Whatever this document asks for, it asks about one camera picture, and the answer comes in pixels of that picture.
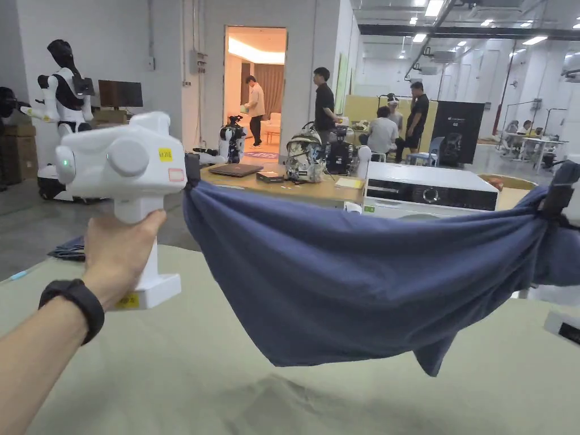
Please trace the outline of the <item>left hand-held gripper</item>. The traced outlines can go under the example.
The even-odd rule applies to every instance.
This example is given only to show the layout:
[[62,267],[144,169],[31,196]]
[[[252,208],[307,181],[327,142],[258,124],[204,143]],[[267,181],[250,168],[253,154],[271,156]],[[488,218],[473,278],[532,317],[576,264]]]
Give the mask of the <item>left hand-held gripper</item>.
[[[141,222],[152,211],[164,210],[165,197],[186,186],[185,151],[170,136],[169,124],[167,114],[152,112],[136,116],[127,125],[64,137],[56,149],[59,180],[73,195],[111,199],[112,215],[119,221]],[[82,277],[56,282],[56,298],[80,308],[104,310]],[[137,287],[111,310],[153,308],[181,291],[180,275],[159,269],[156,238]]]

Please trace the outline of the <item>person's left hand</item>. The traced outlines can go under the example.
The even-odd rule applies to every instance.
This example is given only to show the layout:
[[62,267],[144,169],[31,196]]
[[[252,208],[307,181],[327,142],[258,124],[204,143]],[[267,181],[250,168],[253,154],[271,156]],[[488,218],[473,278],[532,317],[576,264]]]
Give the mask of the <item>person's left hand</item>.
[[90,219],[82,281],[105,311],[137,287],[166,216],[164,210],[154,210],[136,224],[123,223],[112,214]]

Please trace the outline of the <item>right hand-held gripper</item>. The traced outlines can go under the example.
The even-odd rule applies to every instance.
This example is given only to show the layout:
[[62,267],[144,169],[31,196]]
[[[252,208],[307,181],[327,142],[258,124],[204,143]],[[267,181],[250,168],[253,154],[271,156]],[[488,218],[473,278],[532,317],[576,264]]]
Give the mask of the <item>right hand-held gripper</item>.
[[[542,214],[561,228],[579,236],[579,179],[554,181],[543,201]],[[543,328],[552,335],[579,347],[579,318],[551,310]]]

